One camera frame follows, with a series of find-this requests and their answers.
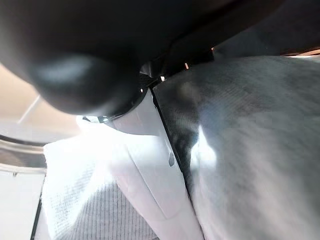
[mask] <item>gray fabric seat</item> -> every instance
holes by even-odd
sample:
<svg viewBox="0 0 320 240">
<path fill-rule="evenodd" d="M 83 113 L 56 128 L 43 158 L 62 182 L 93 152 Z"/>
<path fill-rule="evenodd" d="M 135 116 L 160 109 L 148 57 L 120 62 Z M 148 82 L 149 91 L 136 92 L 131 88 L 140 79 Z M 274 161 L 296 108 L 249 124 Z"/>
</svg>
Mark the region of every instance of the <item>gray fabric seat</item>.
<svg viewBox="0 0 320 240">
<path fill-rule="evenodd" d="M 319 239 L 319 93 L 320 64 L 288 57 L 202 64 L 156 87 L 208 240 Z M 194 154 L 201 137 L 212 158 Z"/>
</svg>

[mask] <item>sunlight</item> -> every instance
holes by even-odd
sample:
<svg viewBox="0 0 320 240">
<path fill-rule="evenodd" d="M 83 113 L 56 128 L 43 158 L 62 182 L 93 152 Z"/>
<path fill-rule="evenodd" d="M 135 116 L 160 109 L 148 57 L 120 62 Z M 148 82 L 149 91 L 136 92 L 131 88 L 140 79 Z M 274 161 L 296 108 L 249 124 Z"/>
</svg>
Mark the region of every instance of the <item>sunlight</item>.
<svg viewBox="0 0 320 240">
<path fill-rule="evenodd" d="M 214 168 L 217 164 L 217 155 L 209 146 L 202 126 L 199 126 L 198 141 L 191 149 L 191 169 Z"/>
</svg>

